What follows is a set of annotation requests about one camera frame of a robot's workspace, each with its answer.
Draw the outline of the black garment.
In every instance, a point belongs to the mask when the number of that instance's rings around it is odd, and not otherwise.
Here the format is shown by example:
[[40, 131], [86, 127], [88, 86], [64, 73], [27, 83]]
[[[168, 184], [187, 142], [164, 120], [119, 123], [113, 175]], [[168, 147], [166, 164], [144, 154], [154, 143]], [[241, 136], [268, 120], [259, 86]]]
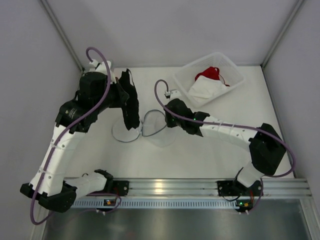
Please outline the black garment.
[[137, 129], [140, 125], [138, 93], [133, 82], [132, 73], [128, 68], [122, 71], [121, 77], [118, 79], [119, 82], [127, 86], [129, 93], [127, 107], [121, 109], [125, 127], [128, 131]]

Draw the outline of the blue trimmed mesh laundry bag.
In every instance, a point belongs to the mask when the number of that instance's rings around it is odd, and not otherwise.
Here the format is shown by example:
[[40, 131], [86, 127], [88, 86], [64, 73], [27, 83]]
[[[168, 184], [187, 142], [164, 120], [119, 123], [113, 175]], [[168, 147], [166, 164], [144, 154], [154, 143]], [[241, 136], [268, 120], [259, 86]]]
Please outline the blue trimmed mesh laundry bag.
[[143, 137], [157, 147], [171, 145], [177, 136], [175, 129], [170, 129], [165, 121], [165, 114], [158, 110], [149, 110], [140, 120], [138, 128], [127, 130], [124, 120], [119, 118], [111, 128], [112, 137], [120, 143], [132, 143]]

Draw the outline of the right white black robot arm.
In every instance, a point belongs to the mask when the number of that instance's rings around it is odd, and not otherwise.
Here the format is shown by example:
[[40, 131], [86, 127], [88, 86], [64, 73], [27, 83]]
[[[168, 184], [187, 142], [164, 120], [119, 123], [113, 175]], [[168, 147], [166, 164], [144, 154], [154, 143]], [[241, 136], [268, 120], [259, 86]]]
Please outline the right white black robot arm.
[[286, 153], [286, 148], [277, 140], [279, 135], [270, 124], [263, 123], [253, 129], [236, 127], [209, 113], [193, 112], [178, 98], [170, 100], [164, 110], [169, 128], [180, 127], [190, 135], [219, 139], [248, 151], [251, 160], [235, 177], [243, 187], [251, 187], [263, 176], [273, 176]]

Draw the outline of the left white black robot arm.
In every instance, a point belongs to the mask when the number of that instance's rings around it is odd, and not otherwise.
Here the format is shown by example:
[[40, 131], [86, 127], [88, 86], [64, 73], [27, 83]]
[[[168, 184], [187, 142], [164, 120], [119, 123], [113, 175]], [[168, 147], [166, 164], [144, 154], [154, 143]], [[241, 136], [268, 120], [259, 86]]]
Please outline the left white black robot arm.
[[131, 80], [129, 69], [116, 80], [97, 70], [81, 76], [74, 97], [59, 108], [50, 145], [36, 175], [20, 187], [23, 195], [49, 211], [64, 213], [84, 196], [116, 193], [114, 177], [106, 170], [96, 169], [71, 180], [66, 179], [66, 172], [78, 144], [104, 110], [121, 109], [127, 130], [140, 125], [138, 94]]

